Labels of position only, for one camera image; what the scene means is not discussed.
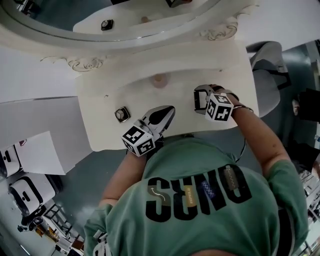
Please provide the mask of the person's left forearm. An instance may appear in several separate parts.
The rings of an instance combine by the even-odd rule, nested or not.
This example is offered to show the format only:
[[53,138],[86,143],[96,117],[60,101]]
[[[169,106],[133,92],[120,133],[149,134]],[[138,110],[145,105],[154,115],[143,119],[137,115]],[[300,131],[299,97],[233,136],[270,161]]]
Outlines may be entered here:
[[128,152],[104,189],[99,206],[115,206],[126,190],[142,179],[146,163],[145,155]]

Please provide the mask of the white dressing table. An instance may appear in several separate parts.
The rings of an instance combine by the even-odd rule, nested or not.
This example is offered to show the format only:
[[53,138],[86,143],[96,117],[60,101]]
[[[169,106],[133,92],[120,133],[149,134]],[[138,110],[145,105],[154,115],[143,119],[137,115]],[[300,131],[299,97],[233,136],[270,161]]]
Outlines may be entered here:
[[[167,75],[166,87],[151,84],[155,74]],[[75,81],[91,149],[122,150],[121,137],[131,125],[148,110],[164,105],[175,107],[166,137],[235,127],[233,120],[211,122],[195,112],[194,89],[210,84],[232,91],[259,113],[251,63],[240,40],[172,44],[108,60]],[[103,99],[106,94],[111,97]]]

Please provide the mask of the person's right hand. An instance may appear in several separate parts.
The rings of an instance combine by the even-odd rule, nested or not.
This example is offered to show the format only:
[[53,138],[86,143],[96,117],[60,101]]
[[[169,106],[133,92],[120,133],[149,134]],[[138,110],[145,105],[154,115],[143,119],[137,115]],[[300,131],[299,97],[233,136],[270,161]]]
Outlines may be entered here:
[[224,87],[217,84],[210,84],[209,86],[212,88],[215,94],[219,94],[219,95],[226,94],[234,106],[241,104],[238,96],[235,95],[232,91],[225,89]]

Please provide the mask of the small bottle with brown cap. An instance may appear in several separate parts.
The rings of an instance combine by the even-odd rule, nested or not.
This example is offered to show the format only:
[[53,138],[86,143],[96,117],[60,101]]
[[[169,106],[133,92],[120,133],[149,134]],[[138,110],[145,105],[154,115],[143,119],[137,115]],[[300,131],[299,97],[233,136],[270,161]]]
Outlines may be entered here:
[[162,89],[168,84],[168,77],[164,73],[155,74],[151,76],[149,80],[151,84],[157,89]]

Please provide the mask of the person's green printed shirt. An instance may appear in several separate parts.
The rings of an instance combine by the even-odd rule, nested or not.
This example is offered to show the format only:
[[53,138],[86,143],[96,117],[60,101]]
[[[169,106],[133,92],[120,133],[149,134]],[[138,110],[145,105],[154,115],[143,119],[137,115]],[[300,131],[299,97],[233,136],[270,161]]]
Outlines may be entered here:
[[289,160],[270,175],[238,166],[214,145],[183,138],[147,162],[141,181],[84,226],[85,256],[288,256],[308,235],[305,192]]

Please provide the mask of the grey chair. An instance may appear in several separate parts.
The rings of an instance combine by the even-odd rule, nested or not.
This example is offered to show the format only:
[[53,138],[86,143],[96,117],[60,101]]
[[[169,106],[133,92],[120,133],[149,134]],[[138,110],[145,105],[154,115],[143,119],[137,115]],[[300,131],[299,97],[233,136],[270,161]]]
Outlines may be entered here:
[[282,45],[277,41],[258,42],[246,47],[255,84],[259,116],[273,111],[281,101],[280,90],[291,85],[283,59]]

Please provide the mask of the white and black robot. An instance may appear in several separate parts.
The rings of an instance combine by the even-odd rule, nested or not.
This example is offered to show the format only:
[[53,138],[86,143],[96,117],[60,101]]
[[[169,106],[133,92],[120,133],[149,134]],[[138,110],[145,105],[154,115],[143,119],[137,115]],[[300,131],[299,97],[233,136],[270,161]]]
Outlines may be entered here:
[[23,170],[15,145],[0,149],[0,176],[8,178]]
[[40,173],[26,173],[8,188],[24,217],[35,212],[62,190],[60,176]]

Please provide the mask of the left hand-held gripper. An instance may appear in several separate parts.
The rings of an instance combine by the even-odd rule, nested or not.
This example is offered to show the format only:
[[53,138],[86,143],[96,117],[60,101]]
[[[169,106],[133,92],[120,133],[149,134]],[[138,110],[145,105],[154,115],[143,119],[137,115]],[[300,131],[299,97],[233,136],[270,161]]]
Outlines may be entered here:
[[175,107],[163,105],[150,109],[138,119],[121,139],[125,147],[137,157],[156,148],[155,142],[162,136],[156,130],[166,130],[175,116]]

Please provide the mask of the oval mirror ornate white frame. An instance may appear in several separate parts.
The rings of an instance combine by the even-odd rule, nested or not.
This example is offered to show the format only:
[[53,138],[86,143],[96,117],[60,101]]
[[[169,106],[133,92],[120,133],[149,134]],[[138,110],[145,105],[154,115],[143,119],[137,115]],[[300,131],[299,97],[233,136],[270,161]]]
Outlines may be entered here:
[[259,0],[0,0],[0,46],[78,73],[108,58],[233,37]]

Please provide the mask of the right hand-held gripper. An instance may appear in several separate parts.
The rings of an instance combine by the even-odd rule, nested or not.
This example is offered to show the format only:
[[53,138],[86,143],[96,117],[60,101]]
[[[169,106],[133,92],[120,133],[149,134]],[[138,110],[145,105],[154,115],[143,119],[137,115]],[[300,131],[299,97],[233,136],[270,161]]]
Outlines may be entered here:
[[234,107],[228,93],[216,84],[199,85],[193,91],[194,111],[211,122],[227,122]]

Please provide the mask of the person's right forearm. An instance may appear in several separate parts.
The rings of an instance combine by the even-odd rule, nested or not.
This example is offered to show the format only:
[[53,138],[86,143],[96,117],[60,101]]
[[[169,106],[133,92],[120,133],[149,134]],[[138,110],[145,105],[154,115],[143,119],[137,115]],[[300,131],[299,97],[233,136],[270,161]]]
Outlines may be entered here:
[[236,101],[231,114],[254,156],[268,178],[273,165],[289,161],[289,155],[278,136],[247,106]]

